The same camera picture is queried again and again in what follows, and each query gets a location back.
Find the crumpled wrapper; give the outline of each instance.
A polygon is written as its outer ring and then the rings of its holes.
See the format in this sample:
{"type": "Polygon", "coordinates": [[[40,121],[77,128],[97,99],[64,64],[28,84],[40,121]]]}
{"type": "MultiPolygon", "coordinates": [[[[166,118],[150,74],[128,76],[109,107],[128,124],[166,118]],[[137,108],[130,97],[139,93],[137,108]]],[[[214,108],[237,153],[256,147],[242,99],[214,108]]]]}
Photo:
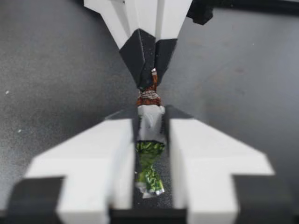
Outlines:
{"type": "Polygon", "coordinates": [[[154,163],[165,149],[163,115],[165,108],[157,95],[157,73],[152,71],[154,84],[140,92],[137,100],[140,129],[137,152],[142,171],[136,180],[136,187],[143,193],[143,198],[152,198],[164,193],[159,174],[154,163]]]}

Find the white plastic block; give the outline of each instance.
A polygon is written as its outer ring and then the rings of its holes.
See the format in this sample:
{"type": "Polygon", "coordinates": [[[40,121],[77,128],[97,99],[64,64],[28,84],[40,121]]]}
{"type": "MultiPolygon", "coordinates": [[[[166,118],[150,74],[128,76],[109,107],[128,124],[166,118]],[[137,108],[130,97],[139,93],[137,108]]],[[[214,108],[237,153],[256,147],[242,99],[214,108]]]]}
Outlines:
{"type": "Polygon", "coordinates": [[[189,224],[233,224],[239,211],[232,175],[274,175],[267,157],[195,119],[170,120],[175,208],[189,224]]]}
{"type": "Polygon", "coordinates": [[[65,177],[57,206],[63,223],[107,224],[109,204],[131,206],[133,161],[132,121],[105,120],[37,156],[25,177],[65,177]]]}
{"type": "Polygon", "coordinates": [[[121,168],[114,175],[112,207],[114,209],[131,209],[133,203],[133,180],[135,169],[135,144],[128,146],[127,154],[122,158],[121,168]]]}
{"type": "Polygon", "coordinates": [[[84,0],[84,6],[101,14],[119,49],[130,37],[125,4],[122,0],[84,0]]]}
{"type": "Polygon", "coordinates": [[[126,0],[128,23],[131,34],[141,28],[152,36],[156,33],[158,0],[126,0]]]}
{"type": "Polygon", "coordinates": [[[192,0],[159,0],[156,41],[176,39],[192,0]]]}

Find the black 3d-printed part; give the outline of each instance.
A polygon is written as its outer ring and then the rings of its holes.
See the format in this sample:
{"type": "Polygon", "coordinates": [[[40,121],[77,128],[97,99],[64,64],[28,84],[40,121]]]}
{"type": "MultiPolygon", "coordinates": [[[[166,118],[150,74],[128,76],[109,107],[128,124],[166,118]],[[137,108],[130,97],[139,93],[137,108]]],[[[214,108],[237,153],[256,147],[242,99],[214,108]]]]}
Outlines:
{"type": "Polygon", "coordinates": [[[211,2],[203,0],[193,0],[187,17],[193,19],[194,23],[205,25],[211,18],[213,18],[213,6],[210,4],[211,2]]]}
{"type": "Polygon", "coordinates": [[[136,30],[120,49],[120,54],[129,69],[135,83],[139,86],[140,75],[145,66],[139,30],[136,30]]]}
{"type": "Polygon", "coordinates": [[[136,86],[141,90],[153,85],[151,70],[155,66],[155,44],[153,35],[137,29],[120,49],[136,86]]]}
{"type": "Polygon", "coordinates": [[[186,224],[186,210],[111,210],[111,224],[186,224]]]}
{"type": "Polygon", "coordinates": [[[293,224],[292,197],[276,176],[235,175],[236,224],[293,224]]]}
{"type": "Polygon", "coordinates": [[[161,83],[163,75],[168,69],[176,45],[177,39],[159,40],[156,43],[155,68],[158,74],[158,84],[161,83]]]}
{"type": "Polygon", "coordinates": [[[15,185],[5,224],[61,224],[56,214],[63,177],[24,179],[15,185]]]}
{"type": "Polygon", "coordinates": [[[153,85],[153,76],[151,71],[155,67],[156,38],[142,29],[140,29],[139,32],[145,58],[145,65],[142,73],[140,74],[141,77],[138,88],[144,90],[146,87],[153,85]]]}

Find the gray table surface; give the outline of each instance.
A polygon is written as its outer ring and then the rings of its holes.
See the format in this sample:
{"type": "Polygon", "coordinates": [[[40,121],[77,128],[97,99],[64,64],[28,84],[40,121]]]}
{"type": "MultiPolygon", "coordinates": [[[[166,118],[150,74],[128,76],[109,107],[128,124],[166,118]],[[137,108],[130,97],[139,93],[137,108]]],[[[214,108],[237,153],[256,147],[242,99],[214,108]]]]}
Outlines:
{"type": "MultiPolygon", "coordinates": [[[[158,89],[166,104],[266,152],[299,203],[299,17],[216,9],[186,19],[158,89]]],[[[101,16],[81,0],[0,1],[0,211],[37,154],[135,103],[101,16]]],[[[135,206],[171,207],[167,193],[135,206]]]]}

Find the green foil wrapper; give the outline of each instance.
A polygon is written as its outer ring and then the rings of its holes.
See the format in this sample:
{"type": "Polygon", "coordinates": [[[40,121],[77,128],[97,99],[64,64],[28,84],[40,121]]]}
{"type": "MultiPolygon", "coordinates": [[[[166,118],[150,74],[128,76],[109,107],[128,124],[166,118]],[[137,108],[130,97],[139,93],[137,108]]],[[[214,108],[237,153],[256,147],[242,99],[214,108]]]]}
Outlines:
{"type": "Polygon", "coordinates": [[[160,157],[165,145],[156,141],[139,141],[137,152],[142,171],[136,181],[136,187],[143,193],[143,198],[151,198],[164,193],[159,174],[154,169],[154,162],[160,157]]]}

